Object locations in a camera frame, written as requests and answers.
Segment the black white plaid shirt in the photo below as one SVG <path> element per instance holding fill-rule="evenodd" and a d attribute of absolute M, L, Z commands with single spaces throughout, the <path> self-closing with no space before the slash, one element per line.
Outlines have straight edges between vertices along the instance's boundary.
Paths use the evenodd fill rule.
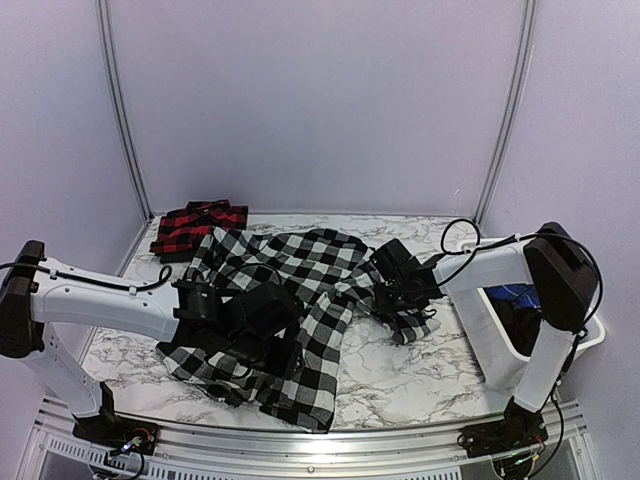
<path fill-rule="evenodd" d="M 359 238 L 331 229 L 260 235 L 213 228 L 184 273 L 204 297 L 193 344 L 156 351 L 177 380 L 232 406 L 254 403 L 315 432 L 334 420 L 342 340 L 357 313 L 407 345 L 432 330 L 429 310 L 383 312 L 385 276 Z"/>

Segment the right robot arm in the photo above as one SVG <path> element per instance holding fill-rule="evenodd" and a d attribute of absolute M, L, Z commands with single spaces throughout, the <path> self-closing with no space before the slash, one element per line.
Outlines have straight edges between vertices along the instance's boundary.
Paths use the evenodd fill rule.
<path fill-rule="evenodd" d="M 545 405 L 575 355 L 602 298 L 602 276 L 590 251 L 557 222 L 501 240 L 477 241 L 421 262 L 399 240 L 375 250 L 382 277 L 376 308 L 385 314 L 423 310 L 448 298 L 487 381 L 506 382 L 513 410 L 495 438 L 515 448 L 534 431 L 530 413 Z"/>

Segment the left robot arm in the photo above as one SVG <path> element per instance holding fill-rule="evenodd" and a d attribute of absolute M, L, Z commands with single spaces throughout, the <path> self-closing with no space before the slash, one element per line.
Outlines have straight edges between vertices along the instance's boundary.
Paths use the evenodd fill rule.
<path fill-rule="evenodd" d="M 111 411 L 111 396 L 62 346 L 57 323 L 131 332 L 213 356 L 234 357 L 250 371 L 290 378 L 301 356 L 287 335 L 300 305 L 281 283 L 246 291 L 203 282 L 171 281 L 164 268 L 150 284 L 76 269 L 28 241 L 2 265 L 1 354 L 28 366 L 77 419 L 106 445 L 125 438 L 126 423 Z"/>

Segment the white plastic bin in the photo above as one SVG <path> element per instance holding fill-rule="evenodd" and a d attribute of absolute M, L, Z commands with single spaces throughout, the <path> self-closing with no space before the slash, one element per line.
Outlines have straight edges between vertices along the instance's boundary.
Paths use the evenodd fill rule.
<path fill-rule="evenodd" d="M 533 401 L 546 395 L 567 358 L 584 347 L 579 336 L 593 319 L 603 288 L 599 267 L 557 224 L 524 236 L 463 242 L 437 262 L 435 279 L 466 332 L 489 388 L 515 389 Z M 529 357 L 511 344 L 490 299 L 489 287 L 533 285 L 542 321 Z"/>

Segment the black garment in bin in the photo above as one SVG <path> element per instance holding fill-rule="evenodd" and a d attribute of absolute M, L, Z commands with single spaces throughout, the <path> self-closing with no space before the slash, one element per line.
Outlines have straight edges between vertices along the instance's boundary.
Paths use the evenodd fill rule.
<path fill-rule="evenodd" d="M 502 301 L 493 308 L 515 350 L 529 357 L 539 334 L 541 312 L 534 308 L 516 308 Z"/>

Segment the blue plaid shirt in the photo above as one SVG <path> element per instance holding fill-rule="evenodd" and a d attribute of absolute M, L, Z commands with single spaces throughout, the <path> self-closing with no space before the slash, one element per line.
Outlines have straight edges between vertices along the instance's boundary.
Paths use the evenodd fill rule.
<path fill-rule="evenodd" d="M 536 288 L 529 284 L 509 284 L 489 287 L 487 296 L 496 301 L 509 303 L 514 310 L 541 310 L 541 303 Z"/>

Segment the red black plaid shirt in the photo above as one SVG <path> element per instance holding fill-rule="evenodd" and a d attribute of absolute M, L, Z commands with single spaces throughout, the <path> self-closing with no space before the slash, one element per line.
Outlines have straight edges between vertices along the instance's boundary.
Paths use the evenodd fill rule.
<path fill-rule="evenodd" d="M 161 263 L 191 261 L 212 228 L 245 229 L 248 214 L 248 206 L 233 205 L 228 200 L 190 201 L 160 218 L 149 251 Z"/>

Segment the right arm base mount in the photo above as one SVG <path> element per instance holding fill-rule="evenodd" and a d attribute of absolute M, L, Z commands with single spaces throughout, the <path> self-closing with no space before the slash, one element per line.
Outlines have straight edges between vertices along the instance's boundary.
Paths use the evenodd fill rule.
<path fill-rule="evenodd" d="M 501 419 L 463 427 L 457 443 L 476 458 L 540 445 L 548 438 L 541 411 L 530 411 L 511 397 Z"/>

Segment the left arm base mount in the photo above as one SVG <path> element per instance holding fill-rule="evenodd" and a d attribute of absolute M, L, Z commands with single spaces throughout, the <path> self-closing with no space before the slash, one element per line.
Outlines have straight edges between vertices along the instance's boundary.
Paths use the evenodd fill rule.
<path fill-rule="evenodd" d="M 137 420 L 115 413 L 111 389 L 100 382 L 98 413 L 90 417 L 73 416 L 76 438 L 110 447 L 114 455 L 136 450 L 143 455 L 152 455 L 158 441 L 159 425 Z"/>

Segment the aluminium front frame rail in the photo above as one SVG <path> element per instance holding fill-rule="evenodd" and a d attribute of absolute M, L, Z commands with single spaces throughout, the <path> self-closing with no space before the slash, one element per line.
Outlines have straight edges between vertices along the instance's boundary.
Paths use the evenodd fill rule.
<path fill-rule="evenodd" d="M 405 428 L 295 430 L 231 428 L 158 420 L 146 479 L 496 479 L 518 451 L 477 458 L 461 431 L 486 417 Z M 73 437 L 56 397 L 41 403 L 16 474 L 19 479 L 89 479 L 106 448 Z"/>

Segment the right aluminium corner post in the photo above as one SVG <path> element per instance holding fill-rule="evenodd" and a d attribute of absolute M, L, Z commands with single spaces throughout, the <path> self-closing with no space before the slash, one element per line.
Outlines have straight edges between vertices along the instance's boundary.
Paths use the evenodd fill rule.
<path fill-rule="evenodd" d="M 538 11 L 538 1 L 526 0 L 523 2 L 518 42 L 506 101 L 492 149 L 489 167 L 473 216 L 473 220 L 478 226 L 481 226 L 488 216 L 491 202 L 499 183 L 500 173 L 507 157 L 511 135 L 526 88 L 531 56 L 534 50 Z"/>

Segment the aluminium corner post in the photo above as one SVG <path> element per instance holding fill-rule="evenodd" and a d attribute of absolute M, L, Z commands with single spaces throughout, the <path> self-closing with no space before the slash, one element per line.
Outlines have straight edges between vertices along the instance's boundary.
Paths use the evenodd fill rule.
<path fill-rule="evenodd" d="M 538 1 L 526 0 L 523 2 L 518 42 L 506 101 L 492 149 L 489 167 L 473 216 L 473 220 L 478 226 L 481 226 L 488 216 L 491 202 L 499 183 L 500 173 L 507 157 L 511 135 L 526 88 L 531 56 L 534 50 L 538 11 Z"/>
<path fill-rule="evenodd" d="M 117 48 L 110 2 L 96 1 L 97 25 L 101 42 L 102 54 L 109 96 L 114 111 L 117 133 L 123 148 L 125 163 L 132 182 L 134 195 L 145 221 L 154 218 L 149 197 L 144 184 L 142 170 L 138 161 L 135 141 L 128 118 L 123 83 L 117 58 Z"/>

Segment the left aluminium corner post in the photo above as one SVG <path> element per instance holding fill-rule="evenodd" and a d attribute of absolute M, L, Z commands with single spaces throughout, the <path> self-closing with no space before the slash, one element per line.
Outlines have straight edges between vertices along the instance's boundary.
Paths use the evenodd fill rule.
<path fill-rule="evenodd" d="M 117 133 L 123 148 L 125 163 L 132 182 L 134 195 L 145 221 L 154 218 L 149 197 L 144 184 L 142 170 L 138 161 L 135 141 L 128 118 L 123 83 L 117 58 L 117 48 L 110 2 L 96 1 L 97 25 L 101 42 L 102 54 L 109 96 L 114 111 Z"/>

